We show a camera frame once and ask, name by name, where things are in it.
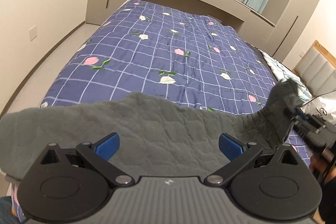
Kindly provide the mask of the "blue plaid floral bedspread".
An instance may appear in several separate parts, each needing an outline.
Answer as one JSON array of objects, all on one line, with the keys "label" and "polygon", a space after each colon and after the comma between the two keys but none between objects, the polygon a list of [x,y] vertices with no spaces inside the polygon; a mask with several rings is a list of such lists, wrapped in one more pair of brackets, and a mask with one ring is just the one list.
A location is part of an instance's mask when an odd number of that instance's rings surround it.
[{"label": "blue plaid floral bedspread", "polygon": [[[232,27],[131,0],[75,53],[38,108],[142,93],[180,107],[246,115],[261,110],[272,88],[285,81],[273,80]],[[49,143],[15,180],[26,223],[312,223],[321,199],[313,175],[286,141],[262,146],[254,166],[227,186],[204,184],[214,171],[109,185],[85,167],[75,147]]]}]

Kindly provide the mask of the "white patterned bed sheet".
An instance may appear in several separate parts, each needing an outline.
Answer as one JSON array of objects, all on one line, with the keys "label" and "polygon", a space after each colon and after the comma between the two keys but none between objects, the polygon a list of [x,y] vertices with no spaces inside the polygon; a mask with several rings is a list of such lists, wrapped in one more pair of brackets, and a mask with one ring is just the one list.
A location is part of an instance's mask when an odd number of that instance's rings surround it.
[{"label": "white patterned bed sheet", "polygon": [[264,60],[270,67],[272,73],[276,77],[277,81],[285,81],[292,79],[298,88],[298,96],[303,102],[307,102],[313,98],[308,88],[303,84],[301,79],[296,76],[292,71],[290,71],[285,65],[269,56],[268,53],[260,51],[263,55]]}]

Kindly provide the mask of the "grey padded headboard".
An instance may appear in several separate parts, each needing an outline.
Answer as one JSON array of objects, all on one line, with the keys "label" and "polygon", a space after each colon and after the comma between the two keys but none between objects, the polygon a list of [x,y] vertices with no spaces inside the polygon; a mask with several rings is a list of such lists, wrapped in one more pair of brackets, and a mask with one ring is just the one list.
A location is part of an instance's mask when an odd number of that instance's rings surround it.
[{"label": "grey padded headboard", "polygon": [[292,72],[314,97],[335,91],[335,57],[317,40]]}]

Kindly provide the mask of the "white wall socket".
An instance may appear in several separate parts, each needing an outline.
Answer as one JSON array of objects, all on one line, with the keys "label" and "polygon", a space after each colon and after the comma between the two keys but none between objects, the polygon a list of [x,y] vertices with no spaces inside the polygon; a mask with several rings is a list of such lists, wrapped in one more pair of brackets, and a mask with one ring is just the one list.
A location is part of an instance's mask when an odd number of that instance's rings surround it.
[{"label": "white wall socket", "polygon": [[29,29],[29,38],[32,42],[38,36],[37,25]]}]

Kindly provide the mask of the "white pillow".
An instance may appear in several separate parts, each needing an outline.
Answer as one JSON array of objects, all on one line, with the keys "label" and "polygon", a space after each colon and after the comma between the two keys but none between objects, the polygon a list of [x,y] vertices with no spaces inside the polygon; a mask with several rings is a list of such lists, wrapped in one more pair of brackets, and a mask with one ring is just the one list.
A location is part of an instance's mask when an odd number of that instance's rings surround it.
[{"label": "white pillow", "polygon": [[336,91],[322,94],[306,102],[302,106],[304,113],[317,115],[335,125],[336,123]]}]

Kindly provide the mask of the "grey fleece pants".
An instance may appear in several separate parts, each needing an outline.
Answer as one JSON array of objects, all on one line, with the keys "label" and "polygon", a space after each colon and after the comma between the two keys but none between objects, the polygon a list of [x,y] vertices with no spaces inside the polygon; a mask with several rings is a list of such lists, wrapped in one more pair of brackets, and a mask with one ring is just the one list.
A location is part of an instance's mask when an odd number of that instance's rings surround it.
[{"label": "grey fleece pants", "polygon": [[120,149],[111,163],[133,178],[206,177],[228,163],[219,151],[221,134],[277,148],[292,128],[285,109],[301,105],[297,85],[287,80],[272,88],[261,110],[246,115],[180,107],[142,93],[117,102],[29,108],[1,118],[1,171],[21,180],[49,143],[73,148],[115,132]]}]

